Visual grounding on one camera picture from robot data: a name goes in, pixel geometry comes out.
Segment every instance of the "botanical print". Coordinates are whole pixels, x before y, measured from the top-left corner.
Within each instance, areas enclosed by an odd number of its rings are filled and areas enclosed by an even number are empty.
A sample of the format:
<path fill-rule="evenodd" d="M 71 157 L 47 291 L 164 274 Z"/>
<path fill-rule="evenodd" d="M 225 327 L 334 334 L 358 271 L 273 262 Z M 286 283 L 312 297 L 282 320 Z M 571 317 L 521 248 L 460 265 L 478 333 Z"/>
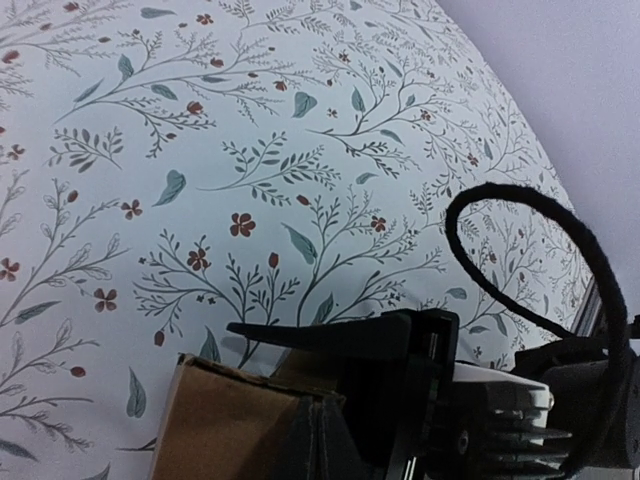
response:
<path fill-rule="evenodd" d="M 143 478 L 179 353 L 273 370 L 229 322 L 444 308 L 459 358 L 502 370 L 554 340 L 449 253 L 465 188 L 570 204 L 434 0 L 0 10 L 0 478 Z M 494 285 L 571 323 L 589 271 L 557 225 L 483 201 L 458 228 Z"/>

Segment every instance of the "flower print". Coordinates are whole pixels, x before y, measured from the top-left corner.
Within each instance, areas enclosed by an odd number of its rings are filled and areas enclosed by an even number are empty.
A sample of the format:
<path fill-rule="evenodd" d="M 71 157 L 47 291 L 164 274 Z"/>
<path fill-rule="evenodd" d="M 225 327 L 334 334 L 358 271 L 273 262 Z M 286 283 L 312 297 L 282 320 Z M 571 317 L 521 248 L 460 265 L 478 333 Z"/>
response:
<path fill-rule="evenodd" d="M 467 160 L 469 160 L 469 163 L 474 167 L 478 166 L 478 159 L 474 157 L 471 153 L 467 155 Z"/>
<path fill-rule="evenodd" d="M 20 155 L 22 155 L 25 151 L 26 150 L 18 144 L 11 145 L 11 151 L 7 153 L 7 158 L 18 161 L 20 160 Z"/>
<path fill-rule="evenodd" d="M 202 25 L 210 25 L 213 23 L 213 19 L 211 18 L 211 15 L 205 13 L 204 15 L 198 15 L 196 17 L 196 22 L 201 23 Z"/>
<path fill-rule="evenodd" d="M 376 232 L 384 232 L 387 229 L 386 226 L 387 221 L 380 217 L 376 217 L 375 215 L 371 217 L 371 228 L 374 228 Z"/>
<path fill-rule="evenodd" d="M 20 56 L 20 52 L 17 50 L 9 50 L 2 57 L 2 63 L 10 64 Z"/>
<path fill-rule="evenodd" d="M 206 270 L 211 266 L 211 262 L 205 258 L 206 256 L 207 251 L 204 248 L 199 248 L 197 252 L 191 250 L 189 252 L 189 258 L 187 259 L 187 265 L 196 272 L 200 269 Z"/>
<path fill-rule="evenodd" d="M 187 111 L 191 115 L 200 115 L 202 113 L 203 107 L 200 102 L 189 102 L 187 105 Z"/>
<path fill-rule="evenodd" d="M 140 215 L 142 215 L 142 209 L 139 207 L 140 201 L 137 198 L 133 202 L 131 202 L 131 205 L 129 205 L 127 202 L 124 202 L 120 206 L 122 210 L 127 212 L 124 215 L 124 218 L 126 218 L 127 220 L 133 220 L 134 216 L 139 217 Z"/>
<path fill-rule="evenodd" d="M 269 255 L 269 266 L 271 268 L 278 268 L 278 263 L 280 262 L 280 257 L 277 253 L 272 253 Z"/>
<path fill-rule="evenodd" d="M 4 267 L 3 270 L 0 270 L 0 280 L 4 280 L 6 278 L 10 282 L 15 282 L 16 273 L 20 270 L 20 264 L 18 262 L 11 264 L 11 260 L 3 258 L 0 265 Z"/>
<path fill-rule="evenodd" d="M 234 213 L 231 215 L 233 225 L 231 225 L 231 235 L 237 237 L 242 234 L 243 237 L 251 236 L 251 230 L 256 228 L 256 222 L 251 220 L 251 215 L 243 213 L 242 215 Z"/>
<path fill-rule="evenodd" d="M 64 8 L 66 12 L 75 12 L 80 8 L 80 5 L 78 5 L 78 2 L 69 2 L 62 8 Z"/>
<path fill-rule="evenodd" d="M 107 311 L 112 312 L 117 308 L 114 300 L 118 296 L 118 292 L 116 292 L 113 288 L 109 290 L 109 293 L 106 295 L 104 294 L 104 290 L 99 288 L 93 293 L 93 296 L 99 300 L 99 302 L 96 303 L 95 306 L 96 312 L 103 312 L 105 308 L 107 309 Z"/>

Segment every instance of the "bedding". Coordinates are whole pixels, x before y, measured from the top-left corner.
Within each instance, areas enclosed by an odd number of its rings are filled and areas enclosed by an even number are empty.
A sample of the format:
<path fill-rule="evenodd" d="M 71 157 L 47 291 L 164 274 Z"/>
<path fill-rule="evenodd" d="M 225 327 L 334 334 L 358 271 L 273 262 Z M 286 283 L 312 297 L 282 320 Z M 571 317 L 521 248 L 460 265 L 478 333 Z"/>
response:
<path fill-rule="evenodd" d="M 180 352 L 268 375 L 228 322 L 439 307 L 497 369 L 552 340 L 481 292 L 443 214 L 486 181 L 569 200 L 433 0 L 2 0 L 0 478 L 146 478 Z M 460 223 L 570 326 L 589 272 L 525 207 Z"/>

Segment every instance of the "red flower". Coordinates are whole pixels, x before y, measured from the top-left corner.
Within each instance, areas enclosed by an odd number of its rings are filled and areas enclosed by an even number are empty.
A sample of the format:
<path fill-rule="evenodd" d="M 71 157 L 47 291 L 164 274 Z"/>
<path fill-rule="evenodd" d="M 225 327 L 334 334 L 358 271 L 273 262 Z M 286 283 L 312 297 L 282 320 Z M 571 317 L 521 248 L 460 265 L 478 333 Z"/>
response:
<path fill-rule="evenodd" d="M 387 229 L 387 226 L 385 225 L 386 223 L 387 221 L 382 217 L 371 217 L 371 228 L 375 228 L 376 232 L 378 233 L 384 232 Z"/>
<path fill-rule="evenodd" d="M 213 23 L 213 19 L 211 18 L 211 15 L 205 13 L 204 15 L 198 15 L 196 17 L 196 22 L 201 23 L 202 25 L 209 25 Z"/>
<path fill-rule="evenodd" d="M 193 268 L 194 271 L 200 269 L 206 270 L 211 265 L 211 262 L 204 257 L 207 256 L 207 251 L 204 248 L 199 248 L 197 252 L 193 250 L 189 252 L 189 258 L 187 259 L 187 265 Z"/>
<path fill-rule="evenodd" d="M 467 155 L 467 160 L 469 160 L 469 163 L 474 167 L 478 166 L 478 159 L 474 157 L 472 154 Z"/>
<path fill-rule="evenodd" d="M 69 371 L 71 372 L 71 375 L 76 378 L 82 378 L 87 374 L 87 371 L 82 367 L 73 367 Z"/>
<path fill-rule="evenodd" d="M 80 8 L 80 5 L 78 5 L 78 2 L 69 2 L 62 8 L 64 8 L 67 12 L 75 12 Z"/>
<path fill-rule="evenodd" d="M 256 222 L 251 220 L 251 215 L 248 213 L 243 213 L 239 215 L 234 213 L 231 215 L 231 220 L 233 221 L 233 225 L 231 225 L 231 235 L 237 237 L 238 234 L 242 234 L 243 237 L 251 236 L 251 230 L 256 228 Z"/>
<path fill-rule="evenodd" d="M 202 113 L 202 105 L 200 102 L 189 102 L 187 110 L 191 115 L 200 115 Z"/>
<path fill-rule="evenodd" d="M 279 262 L 280 262 L 280 257 L 278 256 L 277 253 L 272 253 L 271 255 L 269 255 L 269 266 L 271 268 L 277 268 Z"/>
<path fill-rule="evenodd" d="M 120 206 L 122 210 L 127 212 L 124 215 L 124 218 L 126 218 L 127 220 L 132 220 L 134 215 L 136 217 L 139 217 L 140 215 L 142 215 L 142 209 L 138 207 L 140 207 L 140 202 L 138 201 L 137 198 L 133 202 L 131 202 L 131 205 L 129 205 L 127 202 L 124 202 Z"/>
<path fill-rule="evenodd" d="M 157 347 L 161 347 L 164 343 L 164 332 L 162 330 L 158 330 L 156 334 L 153 336 L 153 344 Z"/>
<path fill-rule="evenodd" d="M 7 153 L 7 158 L 18 161 L 20 160 L 20 155 L 22 155 L 25 151 L 26 150 L 18 144 L 11 145 L 11 151 Z"/>
<path fill-rule="evenodd" d="M 8 258 L 3 258 L 0 265 L 4 267 L 4 270 L 0 270 L 0 280 L 4 280 L 5 278 L 10 282 L 16 281 L 16 273 L 20 270 L 20 264 L 18 262 L 11 265 L 11 261 Z"/>
<path fill-rule="evenodd" d="M 9 50 L 7 53 L 4 54 L 4 57 L 2 57 L 2 62 L 11 63 L 13 60 L 17 59 L 19 56 L 20 56 L 20 52 L 18 52 L 17 50 Z"/>
<path fill-rule="evenodd" d="M 114 289 L 109 290 L 109 293 L 105 295 L 104 290 L 99 288 L 93 293 L 93 296 L 100 300 L 98 303 L 96 303 L 96 312 L 100 313 L 104 311 L 105 308 L 109 312 L 112 312 L 117 308 L 114 300 L 118 296 L 118 292 L 116 292 Z"/>

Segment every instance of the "black plastic part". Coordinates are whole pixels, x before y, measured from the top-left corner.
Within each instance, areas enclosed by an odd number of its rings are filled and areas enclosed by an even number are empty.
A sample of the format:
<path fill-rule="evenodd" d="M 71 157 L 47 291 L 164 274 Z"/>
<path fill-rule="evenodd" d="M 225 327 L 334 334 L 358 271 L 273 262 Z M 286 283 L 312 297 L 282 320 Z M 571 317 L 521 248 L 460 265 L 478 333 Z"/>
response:
<path fill-rule="evenodd" d="M 586 433 L 588 422 L 598 411 L 607 361 L 561 365 L 547 370 L 540 381 L 549 385 L 555 406 L 547 424 L 574 433 L 572 440 L 549 445 L 572 447 Z M 635 469 L 640 466 L 640 361 L 635 357 L 620 409 L 606 441 L 589 466 Z"/>

